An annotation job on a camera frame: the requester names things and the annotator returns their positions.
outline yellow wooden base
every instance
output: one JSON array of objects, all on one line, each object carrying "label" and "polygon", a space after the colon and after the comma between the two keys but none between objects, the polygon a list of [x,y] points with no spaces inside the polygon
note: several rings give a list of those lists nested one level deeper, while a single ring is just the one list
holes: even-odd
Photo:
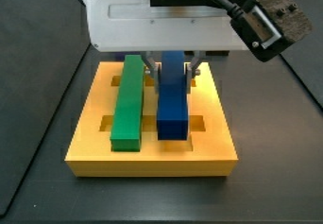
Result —
[{"label": "yellow wooden base", "polygon": [[110,143],[121,62],[102,62],[86,100],[66,162],[79,177],[229,176],[238,162],[208,63],[199,66],[190,104],[189,141],[158,141],[158,95],[147,79],[141,152],[113,152]]}]

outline blue block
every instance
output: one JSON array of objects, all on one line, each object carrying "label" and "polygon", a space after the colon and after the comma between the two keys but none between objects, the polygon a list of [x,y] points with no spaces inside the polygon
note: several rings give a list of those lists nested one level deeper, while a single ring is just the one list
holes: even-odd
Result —
[{"label": "blue block", "polygon": [[185,52],[165,52],[157,112],[158,140],[187,140],[189,107]]}]

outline green block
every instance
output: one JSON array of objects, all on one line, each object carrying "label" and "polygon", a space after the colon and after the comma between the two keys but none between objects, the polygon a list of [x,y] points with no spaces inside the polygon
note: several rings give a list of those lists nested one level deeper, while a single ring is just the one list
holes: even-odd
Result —
[{"label": "green block", "polygon": [[125,63],[111,130],[113,151],[141,151],[145,95],[145,63],[129,55]]}]

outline gray floor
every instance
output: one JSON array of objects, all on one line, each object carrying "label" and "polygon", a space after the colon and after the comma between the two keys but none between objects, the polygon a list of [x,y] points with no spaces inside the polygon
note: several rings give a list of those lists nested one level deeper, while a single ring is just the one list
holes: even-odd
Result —
[{"label": "gray floor", "polygon": [[323,220],[322,111],[280,58],[212,63],[241,157],[228,179],[74,177],[63,159],[97,67],[81,66],[3,221]]},{"label": "gray floor", "polygon": [[0,0],[0,215],[90,45],[78,0]]},{"label": "gray floor", "polygon": [[296,2],[312,19],[314,30],[312,35],[284,53],[284,56],[323,107],[323,0],[296,0]]}]

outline black table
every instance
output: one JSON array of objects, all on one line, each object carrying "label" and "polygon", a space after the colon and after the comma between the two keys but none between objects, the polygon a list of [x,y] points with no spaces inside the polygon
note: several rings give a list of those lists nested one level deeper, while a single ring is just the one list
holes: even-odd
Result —
[{"label": "black table", "polygon": [[323,117],[286,63],[250,52],[212,69],[241,161],[229,178],[77,178],[65,156],[98,63],[83,62],[0,222],[323,220]]}]

